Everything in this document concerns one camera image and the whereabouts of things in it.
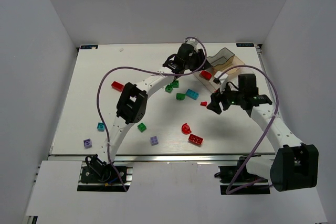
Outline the cyan square lego upturned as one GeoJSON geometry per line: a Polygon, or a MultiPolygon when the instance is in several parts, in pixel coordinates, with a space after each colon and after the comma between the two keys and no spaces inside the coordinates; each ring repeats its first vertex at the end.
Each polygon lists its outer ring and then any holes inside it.
{"type": "Polygon", "coordinates": [[[97,125],[97,130],[99,132],[103,132],[105,130],[105,126],[102,122],[99,122],[98,125],[97,125]]]}

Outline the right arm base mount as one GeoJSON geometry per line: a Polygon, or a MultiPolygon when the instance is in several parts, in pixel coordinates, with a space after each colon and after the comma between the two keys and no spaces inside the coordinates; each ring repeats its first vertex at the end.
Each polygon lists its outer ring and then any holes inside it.
{"type": "MultiPolygon", "coordinates": [[[[247,156],[241,156],[236,165],[225,165],[219,166],[219,171],[214,174],[214,177],[220,181],[220,193],[226,195],[226,190],[229,187],[230,182],[234,178],[235,174],[245,161],[247,156]]],[[[247,173],[247,169],[244,167],[243,171],[238,175],[237,179],[233,183],[232,187],[229,190],[234,190],[239,186],[254,182],[259,179],[257,175],[247,173]]],[[[269,195],[270,186],[268,180],[264,179],[260,182],[257,182],[250,186],[245,186],[244,188],[237,190],[230,195],[269,195]]]]}

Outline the cyan 2x4 lego brick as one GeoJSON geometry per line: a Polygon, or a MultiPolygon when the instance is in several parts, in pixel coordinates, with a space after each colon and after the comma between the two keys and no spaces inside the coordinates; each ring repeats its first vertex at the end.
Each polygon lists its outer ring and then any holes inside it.
{"type": "Polygon", "coordinates": [[[199,94],[191,89],[188,89],[185,93],[185,95],[193,100],[197,100],[199,94]]]}

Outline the green square lego upturned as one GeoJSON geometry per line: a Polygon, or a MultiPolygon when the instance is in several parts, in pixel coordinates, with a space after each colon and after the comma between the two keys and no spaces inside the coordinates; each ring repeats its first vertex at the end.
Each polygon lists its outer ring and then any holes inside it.
{"type": "Polygon", "coordinates": [[[170,83],[170,86],[172,88],[178,88],[179,87],[179,81],[178,80],[175,80],[173,82],[170,83]]]}

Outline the red arch lego piece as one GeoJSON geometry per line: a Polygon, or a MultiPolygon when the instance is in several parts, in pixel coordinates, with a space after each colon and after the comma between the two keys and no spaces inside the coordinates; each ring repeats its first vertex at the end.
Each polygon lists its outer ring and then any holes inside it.
{"type": "Polygon", "coordinates": [[[191,134],[191,128],[187,123],[184,123],[181,127],[181,131],[183,134],[191,134]]]}

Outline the clear compartment container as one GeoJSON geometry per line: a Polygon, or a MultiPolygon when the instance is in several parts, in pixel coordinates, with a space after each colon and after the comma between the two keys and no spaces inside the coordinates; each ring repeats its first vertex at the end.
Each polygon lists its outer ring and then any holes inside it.
{"type": "MultiPolygon", "coordinates": [[[[224,72],[228,68],[238,65],[245,65],[245,63],[237,57],[232,51],[228,48],[222,48],[218,53],[213,56],[207,56],[207,61],[212,65],[211,68],[207,69],[206,71],[212,74],[212,78],[210,80],[205,80],[201,75],[201,71],[194,73],[194,76],[197,80],[200,81],[201,84],[210,92],[213,93],[217,89],[221,87],[220,84],[215,84],[213,82],[214,75],[216,72],[224,72]]],[[[251,73],[252,70],[237,67],[230,71],[227,71],[226,74],[228,75],[227,81],[231,81],[235,86],[238,86],[238,75],[241,73],[251,73]]]]}

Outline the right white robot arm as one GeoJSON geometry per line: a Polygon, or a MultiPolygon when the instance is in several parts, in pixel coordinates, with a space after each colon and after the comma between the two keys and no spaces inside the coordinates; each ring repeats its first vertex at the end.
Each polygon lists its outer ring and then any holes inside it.
{"type": "Polygon", "coordinates": [[[214,82],[220,87],[212,93],[207,109],[221,114],[232,105],[241,107],[263,131],[261,139],[267,138],[275,151],[274,160],[270,160],[257,155],[253,148],[250,154],[240,157],[233,180],[255,176],[271,182],[277,191],[316,187],[318,149],[296,137],[278,117],[269,97],[259,94],[256,76],[240,74],[237,90],[231,89],[225,75],[214,82]]]}

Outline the blue label sticker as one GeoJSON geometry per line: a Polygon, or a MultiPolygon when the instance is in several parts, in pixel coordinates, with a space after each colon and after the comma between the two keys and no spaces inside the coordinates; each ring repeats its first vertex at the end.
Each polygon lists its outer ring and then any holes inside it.
{"type": "Polygon", "coordinates": [[[92,50],[97,49],[98,45],[81,45],[80,50],[92,50]]]}
{"type": "Polygon", "coordinates": [[[236,43],[237,47],[254,47],[253,43],[236,43]]]}

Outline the red 2x3 lego brick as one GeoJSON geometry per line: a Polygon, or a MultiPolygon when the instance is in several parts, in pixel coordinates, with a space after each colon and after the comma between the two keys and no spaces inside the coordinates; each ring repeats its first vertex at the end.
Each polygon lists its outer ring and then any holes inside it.
{"type": "Polygon", "coordinates": [[[203,142],[203,138],[201,138],[197,135],[194,135],[194,134],[190,134],[189,137],[188,137],[188,141],[192,144],[201,146],[202,142],[203,142]]]}

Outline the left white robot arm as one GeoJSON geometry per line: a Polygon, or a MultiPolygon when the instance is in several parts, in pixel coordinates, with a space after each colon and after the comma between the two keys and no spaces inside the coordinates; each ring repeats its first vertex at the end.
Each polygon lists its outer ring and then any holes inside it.
{"type": "Polygon", "coordinates": [[[170,55],[158,71],[143,70],[136,67],[116,67],[109,70],[100,81],[96,97],[97,112],[105,126],[107,134],[107,151],[104,159],[113,165],[117,151],[126,134],[145,115],[148,99],[159,89],[182,76],[192,75],[203,70],[207,64],[207,51],[204,44],[195,37],[185,38],[178,52],[170,55]],[[124,85],[116,106],[116,116],[108,127],[100,110],[100,92],[105,79],[117,70],[134,70],[148,73],[150,76],[137,84],[124,85]]]}

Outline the green curved lego brick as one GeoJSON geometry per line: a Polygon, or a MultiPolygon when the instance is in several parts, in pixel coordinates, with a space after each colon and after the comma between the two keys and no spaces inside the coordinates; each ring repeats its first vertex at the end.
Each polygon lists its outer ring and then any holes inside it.
{"type": "Polygon", "coordinates": [[[185,93],[177,93],[176,94],[176,99],[179,100],[179,101],[184,100],[185,97],[186,97],[185,93]]]}

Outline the red sloped lego brick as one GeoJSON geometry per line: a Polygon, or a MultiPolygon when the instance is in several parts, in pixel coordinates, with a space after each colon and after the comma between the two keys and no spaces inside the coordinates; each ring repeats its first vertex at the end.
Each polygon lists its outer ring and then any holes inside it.
{"type": "Polygon", "coordinates": [[[210,80],[212,78],[212,74],[206,70],[201,71],[200,75],[205,79],[205,80],[210,80]]]}

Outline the purple upturned lego cube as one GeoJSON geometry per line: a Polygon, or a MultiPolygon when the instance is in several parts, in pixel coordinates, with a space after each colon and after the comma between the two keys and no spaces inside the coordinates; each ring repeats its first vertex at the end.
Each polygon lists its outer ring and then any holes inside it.
{"type": "Polygon", "coordinates": [[[83,141],[84,148],[91,148],[92,147],[92,140],[91,139],[86,139],[83,141]]]}

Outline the red rectangular lego brick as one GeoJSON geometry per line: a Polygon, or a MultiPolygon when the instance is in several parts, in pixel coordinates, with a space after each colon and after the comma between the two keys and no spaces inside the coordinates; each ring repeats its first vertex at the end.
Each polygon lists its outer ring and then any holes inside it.
{"type": "Polygon", "coordinates": [[[119,92],[122,92],[122,90],[123,90],[123,88],[124,88],[124,85],[121,84],[121,83],[119,83],[119,82],[114,81],[114,82],[112,82],[111,87],[112,87],[113,89],[119,91],[119,92]]]}

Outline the blue label sticker left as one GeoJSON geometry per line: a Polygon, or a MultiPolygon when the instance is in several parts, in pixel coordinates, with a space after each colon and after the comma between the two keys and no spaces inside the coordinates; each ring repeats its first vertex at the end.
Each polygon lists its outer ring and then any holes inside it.
{"type": "Polygon", "coordinates": [[[81,45],[80,50],[92,50],[97,49],[98,45],[81,45]]]}

